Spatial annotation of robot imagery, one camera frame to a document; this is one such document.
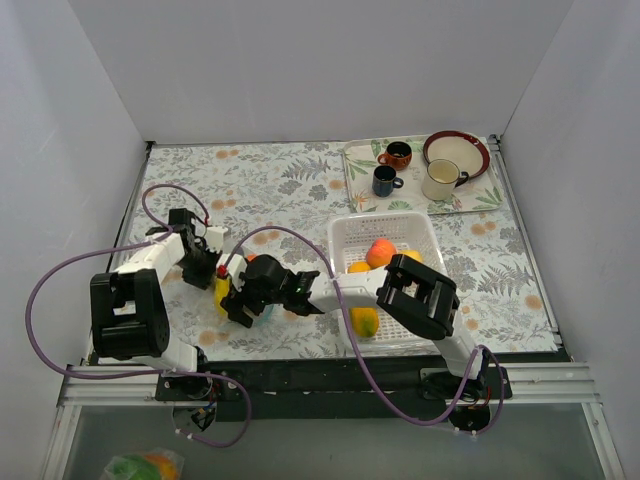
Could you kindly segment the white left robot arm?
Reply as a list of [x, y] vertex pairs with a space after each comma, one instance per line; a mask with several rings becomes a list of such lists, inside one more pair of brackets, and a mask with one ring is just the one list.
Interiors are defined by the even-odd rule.
[[150, 228], [149, 245], [134, 253], [111, 273], [95, 275], [90, 282], [92, 339], [101, 358], [143, 364], [180, 389], [188, 398], [205, 398], [214, 387], [239, 382], [206, 370], [204, 352], [174, 337], [163, 299], [161, 283], [174, 267], [185, 283], [201, 290], [216, 286], [218, 268], [230, 261], [230, 269], [244, 267], [240, 254], [224, 252], [229, 237], [225, 227], [208, 226], [196, 232], [192, 211], [172, 209], [168, 223]]

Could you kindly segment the fake peach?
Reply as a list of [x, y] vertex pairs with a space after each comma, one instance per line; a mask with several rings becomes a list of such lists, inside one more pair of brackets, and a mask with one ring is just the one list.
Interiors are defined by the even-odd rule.
[[366, 253], [366, 262], [371, 269], [377, 269], [390, 263], [397, 254], [395, 245], [386, 238], [376, 239]]

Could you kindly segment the yellow green fake mango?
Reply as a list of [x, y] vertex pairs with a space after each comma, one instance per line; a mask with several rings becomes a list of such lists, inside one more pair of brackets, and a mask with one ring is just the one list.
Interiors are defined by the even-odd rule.
[[360, 338], [372, 338], [379, 329], [379, 317], [375, 308], [352, 308], [349, 311], [351, 326]]

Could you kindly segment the yellow fake banana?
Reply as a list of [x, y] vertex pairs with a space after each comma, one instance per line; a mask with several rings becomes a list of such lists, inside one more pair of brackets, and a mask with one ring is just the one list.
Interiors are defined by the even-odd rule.
[[231, 285], [232, 283], [229, 276], [225, 278], [215, 277], [214, 279], [214, 307], [221, 318], [228, 317], [228, 312], [223, 308], [222, 301], [229, 294]]

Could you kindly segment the yellow fake lemon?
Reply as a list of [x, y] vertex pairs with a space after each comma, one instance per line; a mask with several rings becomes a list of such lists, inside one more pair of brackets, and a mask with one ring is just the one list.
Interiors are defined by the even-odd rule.
[[421, 255], [421, 253], [419, 251], [416, 250], [404, 250], [401, 252], [402, 255], [405, 255], [409, 258], [412, 258], [413, 260], [422, 263], [423, 262], [423, 257]]

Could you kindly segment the clear zip top bag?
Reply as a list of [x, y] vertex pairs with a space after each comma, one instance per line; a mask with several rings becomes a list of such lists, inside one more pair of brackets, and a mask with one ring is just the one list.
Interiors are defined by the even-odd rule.
[[[244, 257], [246, 257], [246, 256], [247, 256], [246, 254], [244, 254], [244, 253], [243, 253], [243, 251], [242, 251], [242, 250], [239, 250], [239, 251], [238, 251], [238, 252], [236, 252], [236, 253], [241, 254], [241, 255], [243, 255]], [[211, 284], [211, 286], [210, 286], [207, 290], [202, 290], [202, 291], [204, 291], [204, 292], [206, 293], [206, 295], [207, 295], [206, 299], [205, 299], [205, 300], [198, 300], [198, 301], [197, 301], [197, 303], [196, 303], [196, 305], [197, 305], [199, 308], [202, 308], [202, 309], [206, 312], [206, 315], [207, 315], [208, 317], [211, 317], [212, 319], [214, 319], [216, 323], [222, 324], [222, 323], [225, 323], [225, 322], [231, 322], [231, 323], [233, 323], [233, 324], [240, 325], [240, 324], [237, 324], [237, 323], [235, 323], [235, 322], [232, 322], [231, 320], [229, 320], [229, 319], [228, 319], [228, 317], [227, 317], [227, 318], [221, 318], [221, 317], [217, 314], [217, 312], [216, 312], [216, 310], [215, 310], [215, 307], [214, 307], [214, 291], [213, 291], [213, 288], [214, 288], [214, 279], [215, 279], [215, 277], [217, 277], [217, 276], [216, 276], [216, 272], [215, 272], [215, 276], [212, 278], [212, 284]], [[231, 285], [231, 287], [230, 287], [230, 291], [229, 291], [229, 294], [227, 295], [227, 297], [240, 297], [240, 298], [242, 298], [241, 290], [240, 290], [240, 291], [237, 291], [237, 290], [233, 287], [233, 285]], [[260, 323], [264, 323], [264, 322], [265, 322], [265, 321], [266, 321], [266, 320], [267, 320], [267, 319], [272, 315], [273, 310], [274, 310], [274, 307], [273, 307], [272, 305], [267, 306], [267, 307], [265, 308], [265, 310], [264, 310], [260, 315], [256, 315], [256, 318], [255, 318], [255, 320], [254, 320], [254, 323], [253, 323], [253, 326], [252, 326], [252, 327], [254, 327], [254, 326], [256, 326], [256, 325], [259, 325]]]

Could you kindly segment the small orange yellow fruit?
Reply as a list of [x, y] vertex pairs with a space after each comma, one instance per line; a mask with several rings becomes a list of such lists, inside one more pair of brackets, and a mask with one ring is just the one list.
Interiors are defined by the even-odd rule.
[[349, 273], [362, 273], [370, 270], [371, 270], [370, 265], [364, 261], [355, 262], [348, 267]]

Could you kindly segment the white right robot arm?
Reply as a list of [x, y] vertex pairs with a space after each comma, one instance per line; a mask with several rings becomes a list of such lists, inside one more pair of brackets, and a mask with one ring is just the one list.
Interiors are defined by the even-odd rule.
[[274, 257], [259, 255], [239, 278], [234, 298], [240, 313], [232, 318], [246, 326], [268, 305], [299, 316], [376, 307], [434, 344], [460, 395], [475, 397], [489, 384], [488, 361], [460, 318], [455, 282], [406, 255], [394, 255], [385, 267], [344, 274], [295, 273]]

